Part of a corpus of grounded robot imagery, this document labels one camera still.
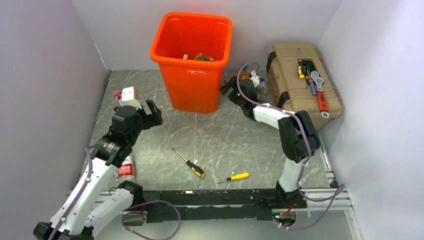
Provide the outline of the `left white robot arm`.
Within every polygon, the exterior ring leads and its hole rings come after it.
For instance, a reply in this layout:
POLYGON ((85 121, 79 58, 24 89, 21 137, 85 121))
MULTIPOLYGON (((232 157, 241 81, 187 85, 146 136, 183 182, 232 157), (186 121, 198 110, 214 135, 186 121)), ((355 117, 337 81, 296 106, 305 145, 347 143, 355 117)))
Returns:
POLYGON ((86 151, 87 167, 58 212, 33 230, 38 240, 94 240, 120 212, 139 209, 144 203, 143 188, 122 183, 109 199, 94 207, 102 189, 118 172, 132 151, 140 133, 163 124, 162 112, 152 99, 146 100, 151 113, 137 103, 115 107, 108 132, 86 151))

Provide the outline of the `red label water bottle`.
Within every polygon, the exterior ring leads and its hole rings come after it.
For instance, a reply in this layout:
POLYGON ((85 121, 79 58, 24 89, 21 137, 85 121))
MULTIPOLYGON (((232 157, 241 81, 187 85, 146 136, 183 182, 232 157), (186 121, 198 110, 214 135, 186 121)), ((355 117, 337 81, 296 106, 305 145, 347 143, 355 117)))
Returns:
POLYGON ((133 157, 127 156, 118 169, 116 180, 118 183, 124 181, 134 181, 136 178, 136 170, 133 157))

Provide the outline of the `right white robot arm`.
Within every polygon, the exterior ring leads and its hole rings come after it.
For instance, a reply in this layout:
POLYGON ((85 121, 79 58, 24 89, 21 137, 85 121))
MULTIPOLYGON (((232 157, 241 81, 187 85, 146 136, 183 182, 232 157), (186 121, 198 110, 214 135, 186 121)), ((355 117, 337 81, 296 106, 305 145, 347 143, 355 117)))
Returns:
POLYGON ((275 200, 280 207, 289 207, 295 201, 295 195, 300 193, 306 164, 321 147, 310 115, 304 110, 286 111, 259 100, 250 79, 238 80, 233 76, 219 90, 222 95, 230 91, 229 100, 238 105, 247 118, 278 130, 286 160, 277 182, 279 191, 275 200))

